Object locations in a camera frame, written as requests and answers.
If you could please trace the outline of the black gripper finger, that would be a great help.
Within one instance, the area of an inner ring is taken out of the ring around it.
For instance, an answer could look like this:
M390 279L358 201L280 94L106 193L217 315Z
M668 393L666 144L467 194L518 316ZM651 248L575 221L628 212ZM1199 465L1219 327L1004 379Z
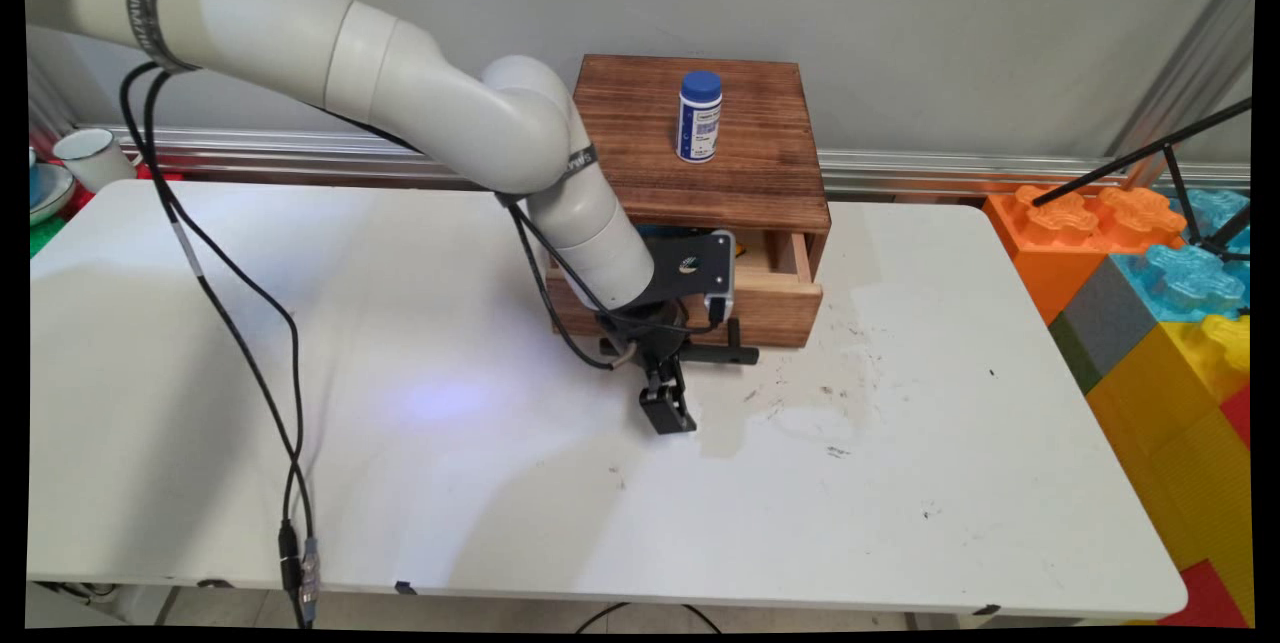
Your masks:
M662 361L646 369L646 384L640 392L640 407L657 434L692 433L698 429L685 392L681 361Z

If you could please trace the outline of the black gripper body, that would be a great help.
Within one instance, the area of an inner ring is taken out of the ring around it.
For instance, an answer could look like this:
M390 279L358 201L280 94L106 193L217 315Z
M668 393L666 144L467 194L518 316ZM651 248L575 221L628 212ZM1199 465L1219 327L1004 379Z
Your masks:
M690 323L684 301L646 304L621 314L599 313L596 323L604 333L600 351L614 356L614 368L626 362L646 370L658 368L692 336L707 332L707 327Z

